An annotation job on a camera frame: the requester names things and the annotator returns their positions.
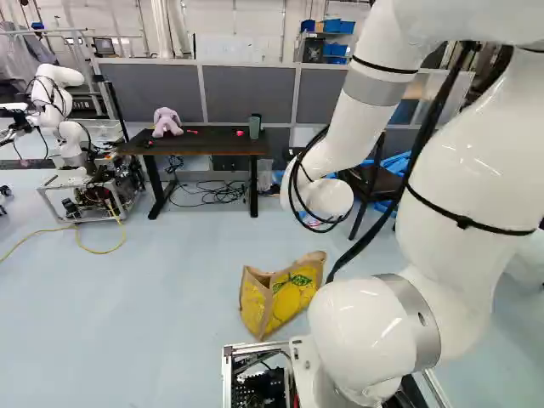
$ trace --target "black strap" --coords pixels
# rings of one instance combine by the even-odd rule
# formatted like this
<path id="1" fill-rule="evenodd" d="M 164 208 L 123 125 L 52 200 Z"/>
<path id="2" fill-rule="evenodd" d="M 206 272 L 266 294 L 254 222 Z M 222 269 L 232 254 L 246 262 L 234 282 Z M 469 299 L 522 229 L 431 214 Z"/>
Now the black strap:
<path id="1" fill-rule="evenodd" d="M 369 68 L 372 68 L 374 70 L 393 72 L 394 74 L 417 74 L 417 70 L 402 70 L 400 68 L 391 68 L 389 66 L 372 64 L 371 62 L 365 61 L 355 55 L 351 58 L 353 61 L 358 62 L 361 65 L 368 66 Z"/>
<path id="2" fill-rule="evenodd" d="M 529 51 L 531 53 L 544 54 L 544 49 L 534 49 L 534 48 L 526 48 L 526 47 L 519 47 L 519 48 L 524 49 L 525 51 Z"/>
<path id="3" fill-rule="evenodd" d="M 300 161 L 300 168 L 303 169 L 303 173 L 304 173 L 304 175 L 306 176 L 306 179 L 308 179 L 308 181 L 309 181 L 310 183 L 313 183 L 314 180 L 312 180 L 312 179 L 310 178 L 310 176 L 308 175 L 308 173 L 306 173 L 306 169 L 304 168 L 302 161 Z"/>
<path id="4" fill-rule="evenodd" d="M 514 235 L 514 236 L 530 235 L 533 232 L 535 232 L 535 229 L 526 229 L 526 230 L 502 229 L 502 228 L 492 227 L 486 224 L 481 224 L 474 221 L 470 217 L 467 217 L 465 215 L 455 214 L 453 212 L 445 210 L 442 207 L 437 206 L 436 204 L 433 204 L 431 201 L 417 194 L 409 184 L 406 185 L 406 189 L 410 191 L 410 194 L 416 197 L 418 201 L 422 202 L 427 207 L 433 209 L 438 214 L 443 215 L 444 217 L 455 221 L 457 223 L 457 227 L 459 227 L 462 230 L 466 230 L 468 227 L 474 227 L 474 228 L 477 228 L 478 230 L 487 231 L 492 234 Z"/>

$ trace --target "yellow cable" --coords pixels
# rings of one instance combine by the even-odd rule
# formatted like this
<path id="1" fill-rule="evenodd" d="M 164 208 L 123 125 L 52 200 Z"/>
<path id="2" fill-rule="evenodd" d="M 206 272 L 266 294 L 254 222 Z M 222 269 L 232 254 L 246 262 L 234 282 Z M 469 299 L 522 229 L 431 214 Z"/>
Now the yellow cable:
<path id="1" fill-rule="evenodd" d="M 84 249 L 87 252 L 94 253 L 95 255 L 104 255 L 106 253 L 114 252 L 115 250 L 122 247 L 122 244 L 124 244 L 127 241 L 127 231 L 125 230 L 125 226 L 121 223 L 121 220 L 119 219 L 119 217 L 117 217 L 117 215 L 113 211 L 113 208 L 111 208 L 111 204 L 109 202 L 107 202 L 107 205 L 108 205 L 108 208 L 110 209 L 111 215 L 113 216 L 113 218 L 116 219 L 117 223 L 119 224 L 119 226 L 122 229 L 121 241 L 117 245 L 115 245 L 113 248 L 111 248 L 111 249 L 109 249 L 107 251 L 95 251 L 94 249 L 87 248 L 86 246 L 84 246 L 82 244 L 82 242 L 81 242 L 81 240 L 79 238 L 79 229 L 76 228 L 76 243 L 77 243 L 77 246 L 80 247 L 81 249 Z"/>
<path id="2" fill-rule="evenodd" d="M 113 216 L 113 218 L 116 219 L 117 223 L 119 224 L 119 226 L 121 227 L 122 229 L 122 238 L 121 238 L 121 241 L 115 245 L 113 248 L 109 249 L 108 251 L 95 251 L 93 249 L 90 249 L 90 248 L 87 248 L 86 246 L 84 246 L 80 240 L 80 237 L 79 237 L 79 229 L 77 228 L 77 225 L 69 225 L 67 227 L 60 227 L 60 228 L 55 228 L 55 229 L 39 229 L 38 231 L 34 231 L 32 233 L 30 233 L 29 235 L 27 235 L 25 238 L 23 238 L 22 240 L 20 240 L 19 242 L 17 242 L 13 248 L 11 248 L 9 251 L 7 251 L 3 257 L 0 258 L 0 264 L 5 261 L 9 255 L 11 255 L 13 253 L 13 251 L 15 251 L 15 249 L 17 249 L 21 244 L 23 244 L 24 242 L 28 241 L 30 238 L 32 238 L 34 235 L 38 235 L 42 232 L 55 232 L 55 231 L 62 231 L 62 230 L 75 230 L 76 231 L 76 243 L 77 243 L 77 246 L 80 247 L 81 249 L 84 249 L 85 251 L 87 252 L 91 252 L 91 253 L 94 253 L 96 255 L 104 255 L 106 253 L 110 253 L 110 252 L 114 252 L 115 250 L 119 249 L 120 247 L 122 247 L 122 245 L 127 241 L 127 231 L 125 230 L 125 226 L 122 224 L 121 220 L 119 219 L 119 217 L 115 214 L 115 212 L 113 211 L 113 208 L 111 207 L 111 204 L 108 202 L 107 203 L 108 205 L 108 208 L 110 209 L 110 213 L 111 215 Z"/>
<path id="3" fill-rule="evenodd" d="M 68 227 L 61 227 L 61 228 L 55 228 L 55 229 L 39 229 L 38 231 L 34 231 L 31 234 L 27 235 L 22 240 L 20 240 L 19 242 L 17 242 L 13 248 L 11 248 L 9 251 L 7 251 L 6 254 L 2 258 L 0 258 L 0 264 L 3 261 L 5 261 L 7 259 L 7 257 L 9 255 L 11 255 L 11 253 L 19 247 L 19 245 L 21 245 L 23 242 L 26 242 L 28 239 L 32 238 L 34 235 L 38 235 L 38 234 L 40 234 L 42 232 L 55 232 L 55 231 L 61 231 L 61 230 L 73 230 L 75 228 L 76 228 L 75 225 L 70 225 Z"/>

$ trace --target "black tabletop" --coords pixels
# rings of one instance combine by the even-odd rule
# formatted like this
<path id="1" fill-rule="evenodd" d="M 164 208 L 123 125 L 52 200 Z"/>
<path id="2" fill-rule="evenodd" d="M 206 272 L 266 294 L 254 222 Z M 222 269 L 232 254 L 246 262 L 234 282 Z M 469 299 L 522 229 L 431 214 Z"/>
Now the black tabletop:
<path id="1" fill-rule="evenodd" d="M 173 136 L 165 133 L 154 139 L 152 129 L 144 129 L 128 143 L 117 147 L 121 155 L 217 155 L 217 156 L 265 156 L 268 144 L 264 133 L 257 140 L 249 138 L 249 127 L 231 126 L 183 126 L 184 134 Z"/>

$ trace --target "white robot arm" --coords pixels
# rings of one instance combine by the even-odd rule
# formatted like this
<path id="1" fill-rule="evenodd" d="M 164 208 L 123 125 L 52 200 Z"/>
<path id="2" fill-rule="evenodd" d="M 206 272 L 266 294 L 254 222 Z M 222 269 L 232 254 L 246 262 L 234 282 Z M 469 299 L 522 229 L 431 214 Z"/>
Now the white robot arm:
<path id="1" fill-rule="evenodd" d="M 520 47 L 496 84 L 419 156 L 396 223 L 411 265 L 397 275 L 332 282 L 310 304 L 321 367 L 356 404 L 379 405 L 403 375 L 474 345 L 499 276 L 542 220 L 544 139 L 535 129 L 544 54 L 534 43 L 544 38 L 542 17 L 539 0 L 377 0 L 365 22 L 328 134 L 303 159 L 308 177 L 300 172 L 296 180 L 312 211 L 339 216 L 351 207 L 347 185 L 319 177 L 367 157 L 436 44 L 472 39 Z M 281 186 L 284 208 L 293 164 Z M 320 406 L 314 396 L 300 399 L 302 407 Z"/>
<path id="2" fill-rule="evenodd" d="M 77 122 L 65 121 L 70 115 L 72 97 L 64 87 L 75 87 L 84 82 L 83 75 L 71 68 L 41 64 L 32 80 L 31 101 L 43 112 L 30 115 L 26 119 L 34 126 L 57 128 L 59 133 L 60 155 L 65 163 L 74 167 L 83 164 L 79 142 L 84 130 Z"/>

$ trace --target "table leg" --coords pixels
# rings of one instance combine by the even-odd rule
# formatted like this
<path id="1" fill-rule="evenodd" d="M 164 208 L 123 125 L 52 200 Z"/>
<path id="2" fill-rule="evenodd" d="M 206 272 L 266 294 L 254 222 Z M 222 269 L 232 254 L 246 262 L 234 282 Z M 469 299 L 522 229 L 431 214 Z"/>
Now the table leg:
<path id="1" fill-rule="evenodd" d="M 250 171 L 251 180 L 249 184 L 249 213 L 252 218 L 258 217 L 258 205 L 257 205 L 257 157 L 250 156 Z"/>
<path id="2" fill-rule="evenodd" d="M 165 190 L 162 190 L 161 178 L 156 168 L 156 162 L 154 156 L 144 156 L 145 167 L 147 168 L 147 175 L 150 178 L 151 187 L 153 188 L 153 194 L 155 195 L 155 204 L 151 208 L 148 214 L 148 219 L 156 219 L 164 206 L 164 203 L 168 197 L 173 193 L 176 187 L 176 181 L 172 180 L 168 183 Z"/>

